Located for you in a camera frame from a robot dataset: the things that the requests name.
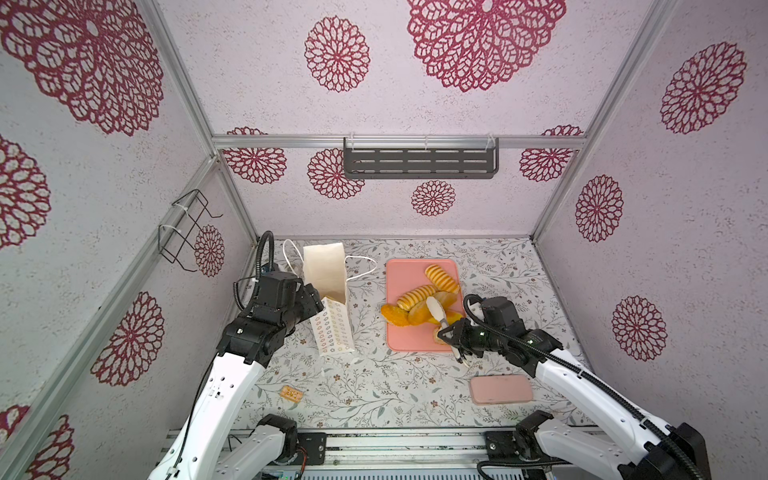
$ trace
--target wire rack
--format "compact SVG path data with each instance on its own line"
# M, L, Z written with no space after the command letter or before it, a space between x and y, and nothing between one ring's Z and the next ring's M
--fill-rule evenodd
M196 204L199 204L201 209L200 212L193 216L190 214L190 210L193 210ZM173 225L163 223L157 226L157 252L171 264L178 263L179 266L187 272L197 272L197 269L192 270L186 268L179 259L179 255L181 254L181 251L184 249L185 245L188 245L192 250L194 250L194 246L188 239L196 228L197 230L202 230L202 227L198 222L203 214L207 214L210 218L221 218L223 214L213 215L210 210L208 210L208 199L205 197L203 192L198 189L188 191L181 197L177 198L173 203L171 203L171 206L182 209L184 211L184 215L182 215L181 218L179 218L179 220ZM179 225L184 218L192 220L192 224L186 233L179 228ZM172 249L168 249L168 245L175 237L181 238L181 243L174 252Z

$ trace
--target bag handle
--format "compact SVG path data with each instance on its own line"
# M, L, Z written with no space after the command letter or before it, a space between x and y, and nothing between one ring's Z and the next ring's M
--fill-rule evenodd
M301 259L301 263L304 263L304 257L301 256L301 252L299 251L299 247L296 246L296 244L291 240L290 238L286 238L283 241L283 258L286 259L286 263L288 263L288 268L290 268L291 273L293 275L298 276L296 274L296 271L293 269L293 265L290 264L290 260L288 260L288 256L286 255L286 243L290 242L291 245L293 245L293 249L296 251L296 253L299 254L299 258Z
M368 260L370 262L373 262L373 268L371 270L368 270L365 273L361 273L360 275L351 276L350 278L346 279L347 282L349 282L350 280L354 280L355 278L360 278L361 276L368 275L369 273L373 273L374 271L376 271L377 268L379 268L379 264L371 257L359 257L357 255L347 255L346 257L344 257L344 260L348 258L362 258L364 260Z

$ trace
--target red flower pattern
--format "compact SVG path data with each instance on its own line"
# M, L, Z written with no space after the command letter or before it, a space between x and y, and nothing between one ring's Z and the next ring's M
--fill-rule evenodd
M442 180L430 180L413 191L411 206L421 215L434 217L444 214L456 200L453 187Z
M126 386L135 382L157 358L165 335L157 300L141 292L91 367L99 383Z
M131 0L2 0L0 32L40 91L75 119L130 136L159 115L163 70Z
M545 130L542 135L581 135L584 132L573 125L558 125ZM560 177L563 168L574 151L570 148L528 148L520 157L520 171L523 177L545 182Z
M614 336L627 355L636 360L655 359L667 346L667 324L648 299L628 296L616 305Z
M0 412L0 447L8 441L16 426L29 411L29 406L14 405L10 409Z
M661 121L688 134L714 122L736 99L744 83L744 52L723 41L689 58L672 75L661 99Z
M213 225L200 229L194 241L194 259L205 276L214 276L224 265L224 240Z
M368 73L371 58L366 38L346 18L325 17L304 42L306 66L331 91L357 87Z
M619 183L599 175L588 181L576 202L576 226L591 242L605 240L619 226L624 200Z
M42 450L27 468L25 480L61 480L69 472L69 460L74 452L72 436L74 429L69 425L69 415L58 419L56 430L48 434Z
M366 184L365 180L350 180L344 175L344 152L338 148L317 152L306 174L315 190L337 200L354 197Z
M266 135L256 128L238 127L229 135ZM228 148L221 151L232 171L255 184L277 182L286 173L282 148Z
M35 236L51 211L50 196L35 159L0 135L0 249Z
M408 0L414 55L444 87L488 90L549 43L565 0Z

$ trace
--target pink case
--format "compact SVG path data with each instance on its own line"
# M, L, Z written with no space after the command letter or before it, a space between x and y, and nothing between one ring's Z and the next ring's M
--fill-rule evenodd
M469 380L469 394L476 405L533 401L533 389L524 375L476 376Z
M432 282L424 274L428 266L437 264L454 280L458 278L458 267L453 260L446 258L393 258L386 263L386 302L395 304L404 293L410 292L417 286L429 285ZM451 310L464 315L461 290L458 292L456 303ZM423 323L416 326L394 326L386 324L386 343L396 352L450 352L451 347L435 343L433 333L437 325Z

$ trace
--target table surface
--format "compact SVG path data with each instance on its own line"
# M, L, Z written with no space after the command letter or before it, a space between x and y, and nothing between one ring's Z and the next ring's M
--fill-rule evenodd
M301 248L333 241L301 240L296 244ZM372 257L379 263L376 272L349 282L349 320L357 350L321 357L309 323L302 323L253 387L235 429L251 428L268 413L294 419L300 428L504 426L515 425L537 409L572 425L591 423L571 402L536 379L531 379L533 402L475 405L469 397L473 376L524 375L495 353L459 364L450 353L393 352L386 345L386 321L379 308L386 296L387 260L450 258L458 265L464 294L508 297L528 328L545 329L584 362L581 346L530 240L341 241L348 255ZM291 252L289 259L295 268L300 261ZM276 257L285 270L282 252ZM350 259L347 270L359 273L368 265L366 260ZM284 385L304 392L301 402L280 397Z

